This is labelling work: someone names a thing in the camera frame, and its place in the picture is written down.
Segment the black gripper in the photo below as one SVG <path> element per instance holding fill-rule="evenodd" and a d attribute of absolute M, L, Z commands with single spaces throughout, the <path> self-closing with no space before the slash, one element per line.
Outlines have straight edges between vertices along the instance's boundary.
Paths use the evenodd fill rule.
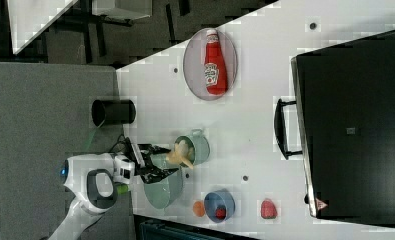
<path fill-rule="evenodd" d="M 146 184 L 153 184 L 162 181 L 170 175 L 176 173 L 178 168 L 171 169 L 152 169 L 146 165 L 142 153 L 145 154 L 166 154 L 170 152 L 170 149 L 160 147 L 152 144 L 139 144 L 132 143 L 128 137 L 124 140 L 125 143 L 125 155 L 129 160 L 135 164 L 135 172 L 139 175 L 142 181 Z"/>

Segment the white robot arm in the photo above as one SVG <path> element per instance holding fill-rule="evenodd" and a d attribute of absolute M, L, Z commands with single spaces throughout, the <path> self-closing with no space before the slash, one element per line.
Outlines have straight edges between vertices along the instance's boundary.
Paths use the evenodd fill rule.
<path fill-rule="evenodd" d="M 125 186 L 130 191 L 136 179 L 154 184 L 179 170 L 160 169 L 152 163 L 150 154 L 165 153 L 164 148 L 132 143 L 128 137 L 122 144 L 123 149 L 118 152 L 76 155 L 65 160 L 61 171 L 63 185 L 75 197 L 48 240 L 78 240 L 115 205 L 119 187 Z"/>

